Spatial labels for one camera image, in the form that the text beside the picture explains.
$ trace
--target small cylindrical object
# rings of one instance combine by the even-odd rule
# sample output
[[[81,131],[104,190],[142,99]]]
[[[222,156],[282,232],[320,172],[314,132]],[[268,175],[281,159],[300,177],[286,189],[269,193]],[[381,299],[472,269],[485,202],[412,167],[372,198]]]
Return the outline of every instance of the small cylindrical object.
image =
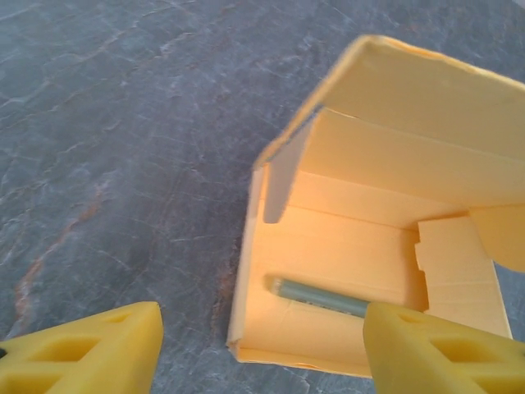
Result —
[[[303,302],[360,318],[364,318],[370,303],[370,301],[334,293],[333,291],[319,289],[280,277],[273,279],[272,293],[288,300]]]

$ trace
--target open box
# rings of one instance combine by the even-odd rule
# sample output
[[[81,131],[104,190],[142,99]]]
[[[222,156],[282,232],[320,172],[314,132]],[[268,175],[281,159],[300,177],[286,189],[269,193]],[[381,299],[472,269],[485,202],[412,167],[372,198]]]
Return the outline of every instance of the open box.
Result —
[[[525,86],[394,39],[340,58],[255,163],[228,345],[370,376],[363,320],[271,277],[510,337],[492,259],[525,270]]]

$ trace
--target box lid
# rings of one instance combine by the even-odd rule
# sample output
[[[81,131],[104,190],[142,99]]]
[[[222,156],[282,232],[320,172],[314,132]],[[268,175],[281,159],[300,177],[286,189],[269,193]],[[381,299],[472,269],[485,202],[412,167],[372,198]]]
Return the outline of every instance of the box lid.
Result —
[[[312,141],[320,112],[337,126],[325,124]],[[366,127],[357,132],[356,121]],[[525,85],[395,39],[363,36],[255,166],[270,167],[266,222],[279,221],[301,166],[465,206],[487,253],[525,271],[524,147]]]

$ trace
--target tabletop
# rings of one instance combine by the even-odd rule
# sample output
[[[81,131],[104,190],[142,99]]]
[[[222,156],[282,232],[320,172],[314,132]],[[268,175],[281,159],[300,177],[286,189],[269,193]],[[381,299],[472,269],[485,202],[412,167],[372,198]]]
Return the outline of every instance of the tabletop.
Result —
[[[152,393],[373,392],[226,349],[251,165],[360,34],[525,81],[519,3],[2,2],[0,340],[156,300]],[[525,277],[497,273],[523,341]]]

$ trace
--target cardboard box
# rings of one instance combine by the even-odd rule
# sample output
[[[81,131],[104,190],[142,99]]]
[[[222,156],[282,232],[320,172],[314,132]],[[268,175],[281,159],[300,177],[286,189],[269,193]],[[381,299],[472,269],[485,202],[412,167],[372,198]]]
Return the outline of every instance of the cardboard box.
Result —
[[[511,337],[492,259],[525,270],[525,86],[365,36],[253,170],[228,345],[239,361],[370,376],[363,320],[285,277]]]

